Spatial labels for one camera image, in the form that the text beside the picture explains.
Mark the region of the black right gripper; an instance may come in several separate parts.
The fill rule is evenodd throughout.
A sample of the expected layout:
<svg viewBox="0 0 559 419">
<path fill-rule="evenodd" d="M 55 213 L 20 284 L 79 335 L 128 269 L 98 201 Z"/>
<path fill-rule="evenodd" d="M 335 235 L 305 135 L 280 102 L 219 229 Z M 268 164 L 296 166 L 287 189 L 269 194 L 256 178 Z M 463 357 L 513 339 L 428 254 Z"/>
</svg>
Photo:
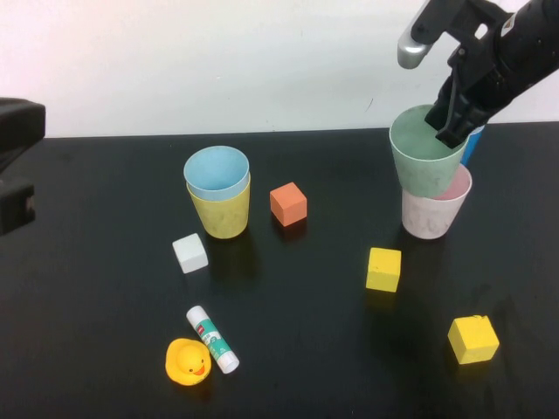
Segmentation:
<svg viewBox="0 0 559 419">
<path fill-rule="evenodd" d="M 524 92 L 523 41 L 507 40 L 500 30 L 481 38 L 465 31 L 451 31 L 459 47 L 448 64 L 451 75 L 425 121 L 437 129 L 436 138 L 449 148 L 461 145 L 477 127 Z"/>
</svg>

